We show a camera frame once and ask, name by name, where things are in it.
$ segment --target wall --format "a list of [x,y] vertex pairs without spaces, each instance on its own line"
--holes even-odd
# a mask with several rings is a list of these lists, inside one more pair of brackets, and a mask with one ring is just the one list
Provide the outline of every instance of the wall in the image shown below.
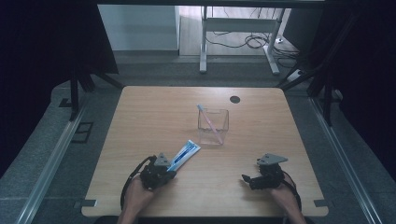
[[178,50],[178,7],[98,7],[113,50]]

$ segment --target transparent cup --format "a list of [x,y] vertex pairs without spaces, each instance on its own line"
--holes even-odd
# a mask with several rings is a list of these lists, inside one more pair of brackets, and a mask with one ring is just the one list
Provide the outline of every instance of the transparent cup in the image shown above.
[[[213,126],[215,127],[218,134],[215,134],[212,128],[209,126],[206,118],[209,118]],[[222,145],[224,144],[225,135],[229,129],[229,111],[226,109],[211,109],[204,108],[203,111],[199,111],[198,116],[198,134],[199,143],[205,145]]]

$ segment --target black hole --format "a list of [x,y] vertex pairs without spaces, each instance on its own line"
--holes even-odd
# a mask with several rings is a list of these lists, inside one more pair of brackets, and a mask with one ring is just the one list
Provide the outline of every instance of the black hole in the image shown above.
[[232,96],[230,97],[230,101],[234,104],[238,104],[239,102],[241,102],[241,99],[238,96]]

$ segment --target metal leg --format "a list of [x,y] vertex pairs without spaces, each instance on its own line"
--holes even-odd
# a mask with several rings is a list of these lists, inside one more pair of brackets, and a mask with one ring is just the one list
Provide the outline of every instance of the metal leg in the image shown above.
[[204,17],[202,18],[202,43],[201,43],[201,55],[199,62],[200,73],[206,73],[206,16],[207,7],[204,7]]
[[104,80],[104,81],[110,83],[111,85],[113,85],[114,87],[116,87],[116,88],[118,88],[118,89],[120,89],[120,90],[122,90],[122,89],[125,87],[125,85],[123,85],[122,83],[118,82],[116,79],[114,79],[114,78],[108,76],[107,74],[105,74],[105,73],[99,71],[98,69],[96,69],[96,68],[94,68],[94,67],[92,67],[92,66],[90,66],[90,65],[86,65],[86,66],[85,66],[85,69],[86,69],[88,72],[93,73],[93,74],[96,75],[97,77],[99,77],[99,78],[101,78],[102,80]]
[[78,74],[78,82],[85,92],[93,92],[95,90],[95,84],[90,74],[86,71],[81,71],[81,73]]
[[268,43],[268,46],[263,47],[265,55],[267,56],[268,63],[270,64],[273,75],[275,76],[279,75],[280,72],[279,69],[277,68],[276,61],[274,60],[272,51],[274,49],[277,33],[279,32],[280,25],[282,24],[282,18],[284,13],[285,13],[285,8],[282,8],[282,10],[280,11],[279,15],[276,18],[276,25],[274,27],[274,31],[271,34],[270,42]]
[[288,89],[308,80],[309,78],[313,77],[317,73],[317,70],[309,71],[296,79],[294,79],[292,82],[287,83],[286,85],[280,87],[282,91],[287,91]]

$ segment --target gray floor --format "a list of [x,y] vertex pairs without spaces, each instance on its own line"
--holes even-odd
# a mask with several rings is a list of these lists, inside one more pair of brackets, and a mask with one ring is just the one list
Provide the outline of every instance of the gray floor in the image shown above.
[[[120,74],[111,76],[125,85],[265,88],[275,86],[289,70],[279,67],[280,76],[273,76],[262,52],[253,53],[252,56],[246,56],[248,54],[244,52],[232,54],[233,56],[214,56],[223,54],[225,53],[214,52],[209,56],[207,73],[202,75],[199,73],[199,58],[193,53],[180,56],[169,54],[134,56],[129,52],[115,52]],[[78,224],[95,221],[95,218],[84,217],[80,208],[105,142],[106,132],[120,97],[120,90],[96,76],[92,78],[96,85],[95,92],[80,91],[80,96],[88,99],[81,122],[91,122],[92,133],[86,143],[71,143],[68,146],[42,203],[37,207],[33,223]],[[309,80],[285,93],[330,209],[326,217],[312,217],[312,219],[316,223],[373,223],[368,221],[363,212],[364,203],[361,203],[359,195],[357,196],[357,192],[351,187],[353,185],[336,157],[332,142],[321,126],[312,99],[305,94],[308,84]],[[63,98],[70,98],[68,83],[61,84],[53,90],[51,104],[45,115],[18,158],[0,179],[1,223],[15,223],[20,216],[68,123],[70,108],[59,107]],[[396,223],[396,215],[393,212],[396,211],[394,203],[396,184],[375,154],[349,125],[337,103],[332,104],[332,124],[332,130],[338,137],[382,223]],[[75,134],[73,139],[80,140],[83,137]],[[192,220],[184,222],[199,223]],[[229,222],[217,219],[211,223]]]

